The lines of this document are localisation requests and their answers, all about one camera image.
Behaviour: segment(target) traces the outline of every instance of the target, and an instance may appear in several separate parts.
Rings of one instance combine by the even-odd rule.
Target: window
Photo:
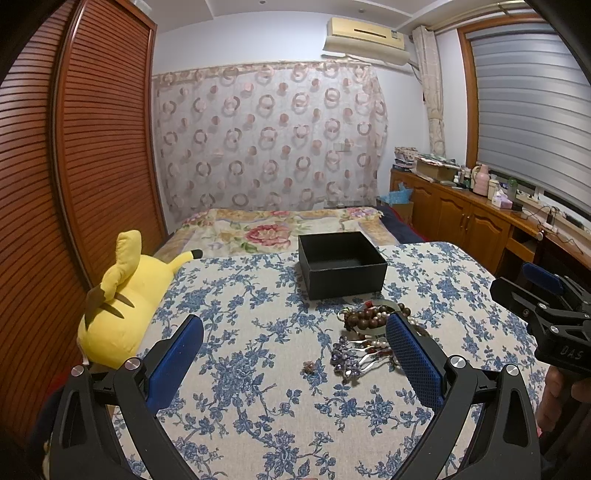
[[[469,166],[487,164],[590,211],[591,86],[569,49],[540,20],[469,27],[460,29],[469,89],[474,77]]]

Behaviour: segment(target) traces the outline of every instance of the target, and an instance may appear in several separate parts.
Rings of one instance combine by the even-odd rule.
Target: yellow plush toy
[[[86,296],[78,344],[93,362],[119,368],[134,356],[174,274],[185,262],[203,256],[193,250],[166,264],[141,251],[140,232],[120,233],[115,265]]]

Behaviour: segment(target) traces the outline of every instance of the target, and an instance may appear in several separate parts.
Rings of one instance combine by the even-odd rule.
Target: black box
[[[298,237],[298,255],[310,300],[381,291],[387,262],[361,232]]]

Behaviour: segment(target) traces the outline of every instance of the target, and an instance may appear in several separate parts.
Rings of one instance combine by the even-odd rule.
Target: cardboard box
[[[400,215],[400,218],[407,225],[413,224],[413,203],[393,203],[390,205]]]
[[[300,268],[310,300],[381,291],[388,263],[361,232],[298,237]]]
[[[438,167],[425,163],[422,160],[417,160],[417,172],[437,181],[453,181],[457,170],[455,168]]]

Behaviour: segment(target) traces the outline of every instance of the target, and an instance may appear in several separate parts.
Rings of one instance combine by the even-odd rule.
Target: bottle
[[[480,170],[475,178],[474,188],[472,191],[483,197],[488,196],[488,182],[491,176],[488,174],[488,166],[481,165]]]
[[[509,179],[507,184],[507,196],[509,200],[514,202],[517,199],[517,180]]]

